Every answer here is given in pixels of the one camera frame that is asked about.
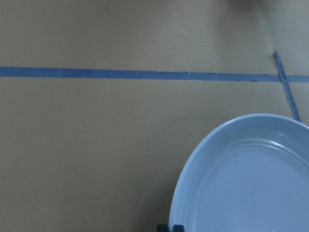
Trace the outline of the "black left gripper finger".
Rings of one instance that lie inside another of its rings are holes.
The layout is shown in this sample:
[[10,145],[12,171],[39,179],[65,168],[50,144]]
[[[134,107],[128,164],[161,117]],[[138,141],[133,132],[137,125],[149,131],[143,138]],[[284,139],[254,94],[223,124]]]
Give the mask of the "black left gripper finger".
[[168,232],[168,224],[158,224],[156,226],[156,232]]

